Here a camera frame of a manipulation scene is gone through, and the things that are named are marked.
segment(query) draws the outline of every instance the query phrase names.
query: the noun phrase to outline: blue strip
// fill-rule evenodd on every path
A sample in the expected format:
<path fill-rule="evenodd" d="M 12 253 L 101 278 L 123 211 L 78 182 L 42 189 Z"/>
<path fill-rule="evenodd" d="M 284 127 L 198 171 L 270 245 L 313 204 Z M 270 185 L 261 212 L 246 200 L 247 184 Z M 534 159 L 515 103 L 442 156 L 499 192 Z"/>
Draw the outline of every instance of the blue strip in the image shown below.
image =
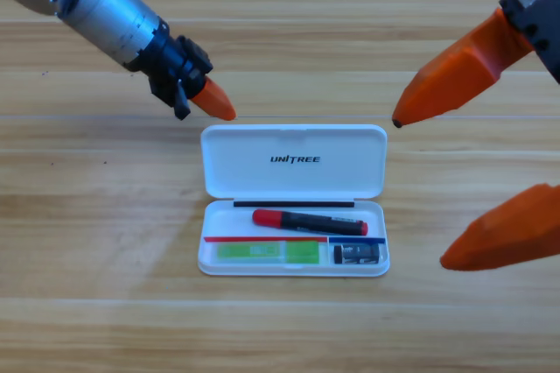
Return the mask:
<path fill-rule="evenodd" d="M 382 237 L 332 237 L 329 236 L 329 243 L 368 243 L 368 244 L 385 244 L 386 240 Z"/>

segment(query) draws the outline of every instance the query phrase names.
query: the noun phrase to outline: wooden table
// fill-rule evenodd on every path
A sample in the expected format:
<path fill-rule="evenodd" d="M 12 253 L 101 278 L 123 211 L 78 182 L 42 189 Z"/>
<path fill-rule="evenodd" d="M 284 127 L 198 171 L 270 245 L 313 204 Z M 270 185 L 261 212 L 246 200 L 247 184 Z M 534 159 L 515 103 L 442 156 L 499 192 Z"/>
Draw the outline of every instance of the wooden table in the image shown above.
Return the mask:
<path fill-rule="evenodd" d="M 388 133 L 377 279 L 197 267 L 200 133 L 52 18 L 0 0 L 0 370 L 560 370 L 560 257 L 446 271 L 466 225 L 560 181 L 560 88 L 536 56 L 464 108 L 394 128 L 415 71 L 499 0 L 145 0 L 200 43 L 233 123 Z"/>

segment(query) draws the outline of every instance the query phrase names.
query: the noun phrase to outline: robotic arm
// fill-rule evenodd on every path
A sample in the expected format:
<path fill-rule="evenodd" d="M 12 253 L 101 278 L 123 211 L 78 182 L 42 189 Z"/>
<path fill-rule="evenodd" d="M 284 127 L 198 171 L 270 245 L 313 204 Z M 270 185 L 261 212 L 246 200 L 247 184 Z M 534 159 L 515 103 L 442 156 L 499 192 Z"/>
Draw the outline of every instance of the robotic arm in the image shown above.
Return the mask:
<path fill-rule="evenodd" d="M 141 0 L 15 0 L 55 16 L 117 64 L 148 76 L 151 93 L 183 120 L 188 101 L 208 115 L 230 121 L 235 109 L 207 74 L 208 55 L 184 36 L 173 39 L 169 25 Z"/>

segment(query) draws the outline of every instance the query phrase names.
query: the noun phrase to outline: red strip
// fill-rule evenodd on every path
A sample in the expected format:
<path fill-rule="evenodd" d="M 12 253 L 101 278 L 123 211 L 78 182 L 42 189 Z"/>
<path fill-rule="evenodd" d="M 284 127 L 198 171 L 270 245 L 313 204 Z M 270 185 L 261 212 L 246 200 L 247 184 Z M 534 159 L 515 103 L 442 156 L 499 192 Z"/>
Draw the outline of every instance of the red strip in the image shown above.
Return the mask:
<path fill-rule="evenodd" d="M 217 242 L 321 242 L 326 243 L 326 237 L 297 237 L 297 236 L 286 236 L 286 237 L 262 237 L 262 236 L 209 236 L 205 237 L 204 241 L 208 243 Z"/>

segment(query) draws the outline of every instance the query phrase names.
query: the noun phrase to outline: black strip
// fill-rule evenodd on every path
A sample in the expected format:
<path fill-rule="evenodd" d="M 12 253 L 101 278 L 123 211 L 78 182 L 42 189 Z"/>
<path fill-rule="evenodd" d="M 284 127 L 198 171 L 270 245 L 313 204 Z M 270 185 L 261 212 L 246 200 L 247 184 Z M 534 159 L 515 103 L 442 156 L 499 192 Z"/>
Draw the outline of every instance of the black strip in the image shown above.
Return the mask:
<path fill-rule="evenodd" d="M 352 201 L 234 201 L 234 207 L 354 208 Z"/>

